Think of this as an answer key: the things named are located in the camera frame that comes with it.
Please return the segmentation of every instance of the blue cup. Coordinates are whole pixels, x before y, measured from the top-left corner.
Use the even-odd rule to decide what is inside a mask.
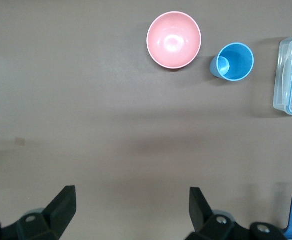
[[[228,81],[244,79],[252,70],[254,56],[244,44],[234,42],[226,45],[210,63],[210,72],[215,77]]]

